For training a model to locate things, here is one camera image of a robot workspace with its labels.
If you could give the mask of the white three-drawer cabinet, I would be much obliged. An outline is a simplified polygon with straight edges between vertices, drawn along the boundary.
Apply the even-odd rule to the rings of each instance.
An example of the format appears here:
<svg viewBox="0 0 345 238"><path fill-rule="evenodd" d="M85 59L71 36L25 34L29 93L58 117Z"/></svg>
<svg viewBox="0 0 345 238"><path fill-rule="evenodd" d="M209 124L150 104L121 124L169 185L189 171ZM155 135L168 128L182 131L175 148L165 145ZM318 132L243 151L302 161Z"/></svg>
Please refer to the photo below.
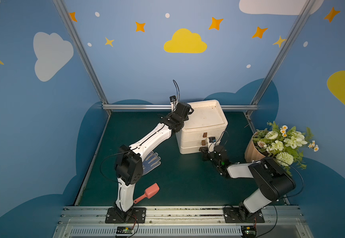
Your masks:
<svg viewBox="0 0 345 238"><path fill-rule="evenodd" d="M209 144L209 138L219 139L226 130L228 121L217 100L190 102L194 112L184 122L184 127L176 133L181 154L198 153L200 147Z"/></svg>

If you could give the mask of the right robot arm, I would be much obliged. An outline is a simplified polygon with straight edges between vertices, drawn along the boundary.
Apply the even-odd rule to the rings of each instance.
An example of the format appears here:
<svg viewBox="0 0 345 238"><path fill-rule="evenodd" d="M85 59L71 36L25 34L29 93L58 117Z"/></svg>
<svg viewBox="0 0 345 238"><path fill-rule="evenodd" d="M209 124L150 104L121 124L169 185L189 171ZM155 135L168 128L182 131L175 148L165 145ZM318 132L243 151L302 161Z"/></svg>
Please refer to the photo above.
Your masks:
<svg viewBox="0 0 345 238"><path fill-rule="evenodd" d="M257 190L237 208L231 208L229 212L224 209L224 215L228 216L227 223L262 222L261 209L296 188L295 181L274 158L265 157L256 162L232 164L224 146L202 146L199 152L203 161L210 161L221 176L227 179L254 179L257 185Z"/></svg>

